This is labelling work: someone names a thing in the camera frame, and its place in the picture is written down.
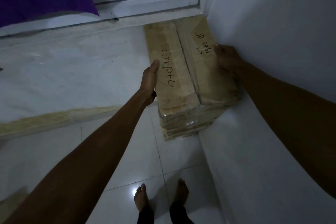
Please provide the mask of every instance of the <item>cardboard box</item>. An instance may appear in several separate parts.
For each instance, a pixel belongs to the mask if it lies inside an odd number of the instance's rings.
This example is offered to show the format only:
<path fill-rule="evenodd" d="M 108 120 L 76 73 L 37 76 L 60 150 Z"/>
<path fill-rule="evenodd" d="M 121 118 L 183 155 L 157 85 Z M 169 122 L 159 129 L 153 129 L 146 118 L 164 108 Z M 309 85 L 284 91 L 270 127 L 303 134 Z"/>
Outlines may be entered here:
<path fill-rule="evenodd" d="M 204 16 L 145 25 L 144 32 L 150 61 L 160 61 L 155 90 L 166 140 L 207 127 L 240 99 L 217 64 Z"/>

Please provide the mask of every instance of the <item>forearm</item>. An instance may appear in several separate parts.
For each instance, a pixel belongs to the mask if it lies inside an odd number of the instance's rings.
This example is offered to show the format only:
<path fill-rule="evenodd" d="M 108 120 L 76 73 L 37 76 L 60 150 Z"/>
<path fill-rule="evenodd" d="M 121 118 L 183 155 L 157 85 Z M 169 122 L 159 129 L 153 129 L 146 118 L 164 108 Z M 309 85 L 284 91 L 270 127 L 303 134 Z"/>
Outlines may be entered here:
<path fill-rule="evenodd" d="M 8 223 L 85 223 L 145 108 L 138 91 L 110 120 L 59 162 Z"/>
<path fill-rule="evenodd" d="M 336 198 L 336 104 L 249 63 L 236 74 L 259 112 L 308 174 Z"/>

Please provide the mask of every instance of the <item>foot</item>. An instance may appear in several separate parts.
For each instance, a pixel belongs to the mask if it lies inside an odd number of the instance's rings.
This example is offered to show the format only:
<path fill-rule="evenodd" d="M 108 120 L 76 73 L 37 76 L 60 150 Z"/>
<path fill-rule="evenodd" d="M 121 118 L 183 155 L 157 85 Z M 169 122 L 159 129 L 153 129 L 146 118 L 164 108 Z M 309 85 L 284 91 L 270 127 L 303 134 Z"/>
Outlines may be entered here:
<path fill-rule="evenodd" d="M 177 181 L 177 188 L 175 192 L 174 202 L 181 201 L 182 205 L 187 202 L 187 198 L 189 195 L 189 190 L 187 188 L 186 183 L 181 178 Z"/>
<path fill-rule="evenodd" d="M 149 200 L 146 192 L 146 185 L 143 183 L 141 187 L 137 188 L 134 195 L 134 202 L 139 212 L 144 209 L 145 206 L 149 205 Z"/>

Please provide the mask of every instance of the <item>hand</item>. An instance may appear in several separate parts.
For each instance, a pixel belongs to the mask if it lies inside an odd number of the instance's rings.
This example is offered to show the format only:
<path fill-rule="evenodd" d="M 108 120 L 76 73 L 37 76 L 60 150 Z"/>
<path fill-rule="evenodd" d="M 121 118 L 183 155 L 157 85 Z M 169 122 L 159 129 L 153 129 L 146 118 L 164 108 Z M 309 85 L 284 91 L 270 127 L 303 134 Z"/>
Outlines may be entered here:
<path fill-rule="evenodd" d="M 232 77 L 236 77 L 236 69 L 245 63 L 237 50 L 233 46 L 216 43 L 215 52 L 219 66 L 226 69 Z"/>
<path fill-rule="evenodd" d="M 153 103 L 156 94 L 153 94 L 156 83 L 156 72 L 159 68 L 159 61 L 155 59 L 150 67 L 146 68 L 142 75 L 141 85 L 139 91 L 146 98 L 146 105 Z"/>

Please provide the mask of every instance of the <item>pant leg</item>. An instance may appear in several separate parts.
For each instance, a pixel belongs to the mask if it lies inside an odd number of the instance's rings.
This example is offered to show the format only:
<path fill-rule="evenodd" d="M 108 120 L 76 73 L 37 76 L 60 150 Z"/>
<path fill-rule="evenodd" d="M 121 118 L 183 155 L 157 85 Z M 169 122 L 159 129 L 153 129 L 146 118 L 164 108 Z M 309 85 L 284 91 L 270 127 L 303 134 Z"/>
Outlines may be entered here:
<path fill-rule="evenodd" d="M 173 224 L 194 224 L 187 215 L 187 211 L 181 201 L 175 201 L 170 209 L 170 219 Z"/>
<path fill-rule="evenodd" d="M 154 224 L 154 212 L 149 205 L 139 213 L 137 224 Z"/>

